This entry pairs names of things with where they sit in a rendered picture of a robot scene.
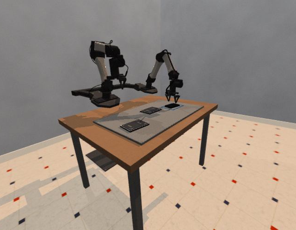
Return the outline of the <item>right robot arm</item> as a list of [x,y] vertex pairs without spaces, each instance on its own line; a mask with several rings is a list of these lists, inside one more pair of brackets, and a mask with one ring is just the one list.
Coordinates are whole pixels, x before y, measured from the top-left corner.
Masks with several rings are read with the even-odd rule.
[[106,54],[106,57],[112,57],[111,59],[109,59],[110,67],[117,68],[117,67],[124,66],[124,64],[113,53],[115,53],[115,55],[125,64],[125,60],[123,58],[123,55],[120,54],[120,50],[118,46],[111,45],[111,48],[110,48],[110,45],[102,44],[96,41],[91,41],[90,55],[91,55],[91,58],[95,61],[95,63],[98,66],[99,73],[101,76],[101,83],[102,83],[101,89],[100,89],[102,91],[102,97],[93,99],[96,103],[103,103],[103,102],[118,98],[118,96],[114,94],[110,95],[111,91],[107,86],[107,84],[105,83],[105,79],[107,79],[106,77],[108,76],[108,73],[105,67],[105,60],[104,60],[105,54]]

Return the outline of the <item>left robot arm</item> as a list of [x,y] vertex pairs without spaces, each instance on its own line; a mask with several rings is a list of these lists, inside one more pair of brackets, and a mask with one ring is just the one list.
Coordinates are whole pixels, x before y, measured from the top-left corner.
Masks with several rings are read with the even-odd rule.
[[[171,55],[170,52],[168,52],[169,57]],[[174,68],[173,63],[171,64],[171,58],[169,59],[168,54],[166,52],[160,52],[156,55],[156,62],[155,65],[153,67],[152,72],[150,73],[150,75],[148,76],[146,82],[146,87],[141,87],[141,89],[143,90],[150,90],[150,89],[155,89],[155,87],[152,86],[152,83],[156,80],[156,75],[159,71],[159,68],[161,67],[161,65],[165,62],[167,70],[168,70],[168,76],[169,76],[169,80],[170,84],[171,82],[174,80],[174,78],[178,75],[176,72],[176,69]],[[170,62],[171,61],[171,62]],[[173,70],[176,71],[174,71]],[[182,79],[178,79],[178,77],[175,79],[175,81],[170,85],[170,87],[178,87],[178,88],[182,88],[183,86],[183,80]]]

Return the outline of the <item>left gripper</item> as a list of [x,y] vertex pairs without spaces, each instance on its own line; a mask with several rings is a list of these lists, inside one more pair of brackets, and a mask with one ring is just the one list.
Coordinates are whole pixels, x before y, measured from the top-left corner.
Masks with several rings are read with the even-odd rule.
[[[176,94],[179,94],[178,92],[176,92],[176,87],[170,87],[170,89],[167,90],[167,92],[168,92],[168,94],[171,92],[171,94],[169,95],[169,98],[166,96],[167,100],[170,101],[170,97],[174,96],[175,103],[177,103],[180,95],[176,95]],[[177,98],[177,100],[176,100],[176,98]]]

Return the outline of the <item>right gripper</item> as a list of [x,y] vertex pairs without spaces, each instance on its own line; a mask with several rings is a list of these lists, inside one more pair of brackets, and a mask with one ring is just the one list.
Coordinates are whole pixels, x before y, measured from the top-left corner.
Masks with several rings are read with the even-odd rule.
[[[118,76],[120,77],[125,77],[123,74],[119,74],[119,68],[117,67],[110,67],[110,71],[111,71],[111,76],[107,76],[105,79],[105,83],[107,84],[107,86],[109,87],[110,91],[112,91],[112,80],[118,78]],[[123,81],[123,85],[122,85],[122,81]],[[125,85],[126,80],[120,80],[119,79],[119,83],[121,85],[121,89],[123,90],[124,85]],[[110,85],[109,85],[110,83]]]

